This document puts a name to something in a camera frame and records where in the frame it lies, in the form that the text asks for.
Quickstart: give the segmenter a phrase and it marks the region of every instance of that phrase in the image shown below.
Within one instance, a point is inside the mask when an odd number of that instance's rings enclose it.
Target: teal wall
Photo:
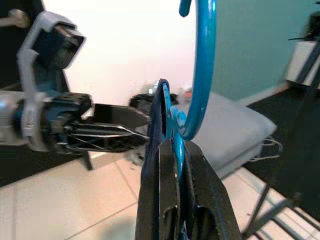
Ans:
[[[212,90],[233,100],[284,81],[295,41],[315,0],[217,0]]]

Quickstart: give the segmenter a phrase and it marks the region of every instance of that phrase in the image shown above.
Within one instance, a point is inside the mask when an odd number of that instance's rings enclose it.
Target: blue plastic hanger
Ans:
[[[191,0],[181,0],[179,13],[186,17]],[[167,84],[163,84],[166,107],[166,138],[173,138],[181,181],[185,159],[184,140],[194,138],[204,119],[214,73],[216,50],[216,0],[196,0],[196,54],[194,63],[192,100],[188,115],[171,105]]]

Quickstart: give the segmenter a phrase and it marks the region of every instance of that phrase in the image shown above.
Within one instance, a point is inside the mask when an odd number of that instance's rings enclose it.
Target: white wall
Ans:
[[[179,0],[43,0],[86,37],[66,70],[72,92],[96,103],[127,105],[143,85],[160,78],[171,91],[191,86],[195,55],[195,5],[179,15]]]

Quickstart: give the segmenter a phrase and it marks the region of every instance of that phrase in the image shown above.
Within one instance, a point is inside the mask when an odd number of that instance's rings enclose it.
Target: gray cushion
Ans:
[[[254,157],[263,140],[276,128],[260,113],[211,93],[201,129],[193,142],[201,147],[221,177]]]

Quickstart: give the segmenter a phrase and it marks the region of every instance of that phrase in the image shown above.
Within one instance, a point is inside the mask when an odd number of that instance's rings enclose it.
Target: hanger hook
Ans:
[[[181,0],[179,13],[186,17],[191,0]],[[204,119],[214,73],[216,51],[216,0],[196,0],[196,52],[193,73],[192,101],[188,116],[179,111],[178,131],[184,140],[197,134]]]

